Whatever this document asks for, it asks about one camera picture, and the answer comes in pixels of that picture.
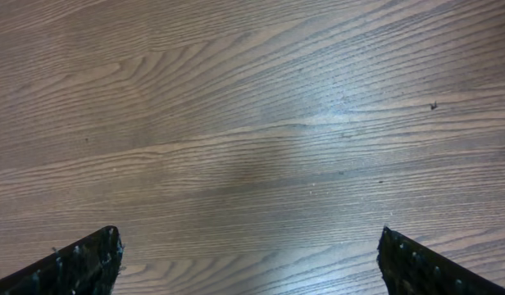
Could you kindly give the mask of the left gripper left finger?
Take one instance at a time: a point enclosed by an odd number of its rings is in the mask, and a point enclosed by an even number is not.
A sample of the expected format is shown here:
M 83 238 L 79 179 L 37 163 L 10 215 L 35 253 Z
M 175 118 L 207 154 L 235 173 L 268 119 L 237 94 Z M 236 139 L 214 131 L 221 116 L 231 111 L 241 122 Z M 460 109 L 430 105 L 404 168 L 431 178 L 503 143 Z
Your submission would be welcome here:
M 118 228 L 105 226 L 0 279 L 0 295 L 111 295 L 123 253 Z

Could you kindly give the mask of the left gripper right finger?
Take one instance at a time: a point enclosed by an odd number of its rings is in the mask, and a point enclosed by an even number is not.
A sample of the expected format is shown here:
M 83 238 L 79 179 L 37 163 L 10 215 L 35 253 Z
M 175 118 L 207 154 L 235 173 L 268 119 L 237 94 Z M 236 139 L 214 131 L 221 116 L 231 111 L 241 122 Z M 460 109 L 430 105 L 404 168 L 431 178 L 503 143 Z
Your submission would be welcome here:
M 385 226 L 377 247 L 389 295 L 505 295 L 505 288 Z

